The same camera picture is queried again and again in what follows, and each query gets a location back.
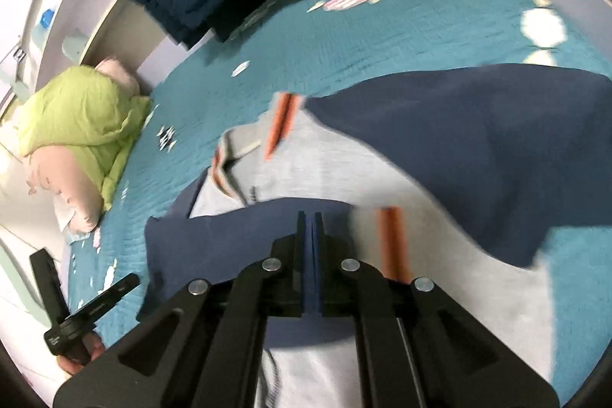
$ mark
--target bed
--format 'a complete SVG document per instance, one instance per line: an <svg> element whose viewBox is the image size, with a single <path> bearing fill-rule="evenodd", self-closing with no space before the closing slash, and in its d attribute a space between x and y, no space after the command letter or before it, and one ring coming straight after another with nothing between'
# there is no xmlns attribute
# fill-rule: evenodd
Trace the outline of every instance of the bed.
<svg viewBox="0 0 612 408"><path fill-rule="evenodd" d="M326 95L399 71L533 58L612 77L606 0L368 0L340 10L324 7L329 1L270 0L230 40L210 40L153 91L154 109L112 209L88 239L72 245L72 310L132 271L144 278L99 322L106 344L136 325L147 283L146 220L162 215L209 164L218 136L255 121L274 91ZM547 21L531 29L538 10ZM555 26L552 39L539 36L544 25ZM176 130L170 150L159 150L161 127ZM546 242L558 318L553 387L563 403L610 342L611 237L610 228L559 228Z"/></svg>

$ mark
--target blue bed sheet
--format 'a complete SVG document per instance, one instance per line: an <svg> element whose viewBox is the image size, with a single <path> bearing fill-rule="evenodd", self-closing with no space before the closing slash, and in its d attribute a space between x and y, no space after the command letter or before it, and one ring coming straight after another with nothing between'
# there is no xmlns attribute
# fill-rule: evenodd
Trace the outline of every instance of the blue bed sheet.
<svg viewBox="0 0 612 408"><path fill-rule="evenodd" d="M218 136L256 120L273 92L326 95L399 71L520 63L537 49L521 33L532 0L380 0L308 12L319 1L329 0L271 0L250 27L224 44L208 42L154 90L157 108L102 221L99 251L94 236L72 246L71 309L102 289L115 260L114 281L131 271L143 278L100 321L107 344L137 324L147 284L146 219L162 215L209 164ZM565 30L567 39L551 51L556 63L610 77L610 62L567 21ZM232 77L247 61L247 69ZM176 129L169 152L158 149L155 134L162 125ZM547 241L558 322L553 385L563 402L610 340L611 238L612 228L560 228Z"/></svg>

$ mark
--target hand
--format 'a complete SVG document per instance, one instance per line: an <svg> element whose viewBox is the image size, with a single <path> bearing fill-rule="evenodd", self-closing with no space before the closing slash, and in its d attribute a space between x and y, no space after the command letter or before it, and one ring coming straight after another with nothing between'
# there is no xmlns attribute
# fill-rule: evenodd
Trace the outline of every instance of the hand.
<svg viewBox="0 0 612 408"><path fill-rule="evenodd" d="M104 344L102 344L102 339L95 332L90 332L83 338L83 342L87 347L87 350L91 354L91 361L96 360L97 357L102 355L103 352L106 351ZM57 357L57 365L64 371L69 373L70 375L74 375L77 372L80 372L84 369L82 364L79 364L75 361L69 360L64 356Z"/></svg>

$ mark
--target metal bolt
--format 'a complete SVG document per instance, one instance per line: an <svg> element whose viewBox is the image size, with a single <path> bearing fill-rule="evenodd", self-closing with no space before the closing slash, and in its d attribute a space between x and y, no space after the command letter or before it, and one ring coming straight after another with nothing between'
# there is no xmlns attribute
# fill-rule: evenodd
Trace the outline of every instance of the metal bolt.
<svg viewBox="0 0 612 408"><path fill-rule="evenodd" d="M361 266L361 264L353 258L347 258L345 260L342 260L342 263L340 264L340 267L342 268L342 270L346 270L346 271L357 271L359 270L359 267Z"/></svg>
<svg viewBox="0 0 612 408"><path fill-rule="evenodd" d="M197 279L189 282L187 290L194 296L200 296L204 294L208 289L208 283L205 280Z"/></svg>
<svg viewBox="0 0 612 408"><path fill-rule="evenodd" d="M263 261L261 266L265 271L277 271L280 270L283 264L278 258L267 258Z"/></svg>
<svg viewBox="0 0 612 408"><path fill-rule="evenodd" d="M427 277L419 277L414 281L414 287L417 288L417 291L429 292L433 289L434 284L433 281Z"/></svg>

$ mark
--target yellow-green garment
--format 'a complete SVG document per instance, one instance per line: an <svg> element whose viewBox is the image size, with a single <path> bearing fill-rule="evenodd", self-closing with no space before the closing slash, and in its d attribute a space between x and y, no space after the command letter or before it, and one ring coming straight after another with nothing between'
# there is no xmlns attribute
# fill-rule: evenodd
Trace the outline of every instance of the yellow-green garment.
<svg viewBox="0 0 612 408"><path fill-rule="evenodd" d="M68 68L23 105L20 152L27 156L46 145L68 147L107 211L148 109L149 98L130 97L94 68Z"/></svg>

